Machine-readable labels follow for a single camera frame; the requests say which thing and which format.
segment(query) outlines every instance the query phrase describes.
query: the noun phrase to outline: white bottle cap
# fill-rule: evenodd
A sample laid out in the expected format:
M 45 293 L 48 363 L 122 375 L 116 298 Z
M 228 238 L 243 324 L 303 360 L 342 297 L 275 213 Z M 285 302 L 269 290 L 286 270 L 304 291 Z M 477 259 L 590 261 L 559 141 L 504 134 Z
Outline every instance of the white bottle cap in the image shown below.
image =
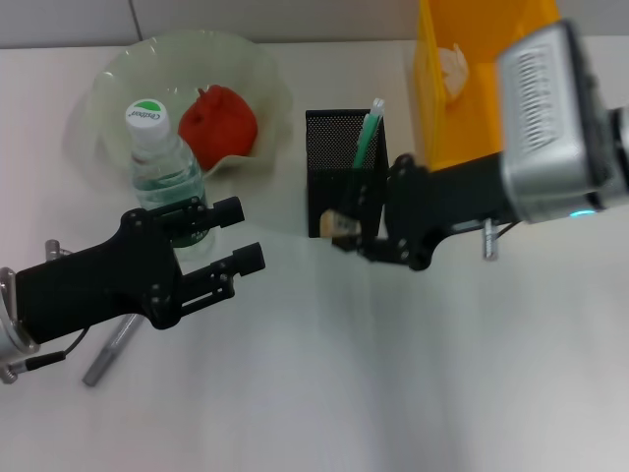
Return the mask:
M 138 100 L 127 108 L 125 116 L 134 143 L 143 148 L 153 148 L 170 133 L 168 113 L 157 100 Z

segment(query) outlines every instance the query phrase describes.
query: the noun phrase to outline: white tissue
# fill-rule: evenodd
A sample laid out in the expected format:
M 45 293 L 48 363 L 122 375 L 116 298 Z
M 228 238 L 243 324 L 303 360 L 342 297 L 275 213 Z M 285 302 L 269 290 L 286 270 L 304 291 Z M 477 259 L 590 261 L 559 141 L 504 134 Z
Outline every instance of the white tissue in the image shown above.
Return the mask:
M 439 61 L 447 98 L 448 101 L 452 101 L 461 94 L 465 83 L 468 82 L 468 77 L 470 77 L 468 61 L 458 44 L 454 44 L 453 51 L 440 47 Z

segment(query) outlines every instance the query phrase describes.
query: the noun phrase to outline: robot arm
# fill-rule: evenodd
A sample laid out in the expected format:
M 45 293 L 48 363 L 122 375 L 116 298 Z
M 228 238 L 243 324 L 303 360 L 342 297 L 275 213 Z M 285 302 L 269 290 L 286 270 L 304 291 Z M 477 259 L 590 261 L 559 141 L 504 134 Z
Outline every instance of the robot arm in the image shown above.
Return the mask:
M 264 268 L 258 243 L 184 275 L 172 240 L 244 219 L 237 198 L 213 208 L 196 198 L 151 211 L 138 208 L 125 213 L 116 234 L 99 246 L 18 273 L 1 269 L 0 366 L 119 315 L 137 313 L 166 329 L 232 298 L 235 274 Z
M 387 239 L 334 240 L 371 261 L 429 267 L 446 237 L 482 230 L 496 258 L 497 226 L 600 212 L 629 202 L 629 109 L 600 103 L 574 27 L 559 22 L 498 60 L 504 152 L 437 172 L 402 155 L 389 169 Z

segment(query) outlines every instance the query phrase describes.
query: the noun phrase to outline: cable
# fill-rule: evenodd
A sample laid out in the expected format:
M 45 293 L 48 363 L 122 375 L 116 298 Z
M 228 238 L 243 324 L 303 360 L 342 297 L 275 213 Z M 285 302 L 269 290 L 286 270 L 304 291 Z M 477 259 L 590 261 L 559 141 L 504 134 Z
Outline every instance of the cable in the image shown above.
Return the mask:
M 50 366 L 51 364 L 56 364 L 57 362 L 65 361 L 66 356 L 74 351 L 79 343 L 83 341 L 83 338 L 86 337 L 88 331 L 89 327 L 86 327 L 83 331 L 81 331 L 81 334 L 79 334 L 77 339 L 75 339 L 75 341 L 70 344 L 70 347 L 68 347 L 65 351 L 51 352 L 50 354 L 44 354 L 43 356 L 30 357 L 24 361 L 12 364 L 12 369 L 17 373 L 30 372 L 41 369 L 42 367 Z
M 515 223 L 510 223 L 508 224 L 505 228 L 502 228 L 499 232 L 498 232 L 498 236 L 495 239 L 498 239 L 500 236 L 502 236 L 504 233 L 506 233 L 507 231 L 509 231 L 510 229 L 513 229 L 520 221 L 516 221 Z
M 65 351 L 63 351 L 66 354 L 66 356 L 68 354 L 70 354 L 72 351 L 74 351 L 75 347 L 77 347 L 79 345 L 79 343 L 81 341 L 83 341 L 83 338 L 86 337 L 86 334 L 87 334 L 88 331 L 89 331 L 89 327 L 86 327 L 83 331 L 81 331 L 81 334 L 79 334 L 79 337 L 77 337 L 77 339 L 75 339 L 75 342 L 70 344 L 70 347 L 68 349 L 66 349 Z

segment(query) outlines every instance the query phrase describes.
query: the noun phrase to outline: black mesh pen holder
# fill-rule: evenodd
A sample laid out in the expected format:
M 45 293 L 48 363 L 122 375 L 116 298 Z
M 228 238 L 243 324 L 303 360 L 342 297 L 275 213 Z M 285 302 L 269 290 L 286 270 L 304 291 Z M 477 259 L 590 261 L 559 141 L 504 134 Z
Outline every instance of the black mesh pen holder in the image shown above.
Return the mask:
M 386 195 L 389 168 L 384 121 L 370 143 L 361 169 L 353 169 L 357 142 L 369 110 L 306 112 L 308 156 L 308 233 L 319 237 L 327 209 L 361 221 L 363 237 L 375 238 Z

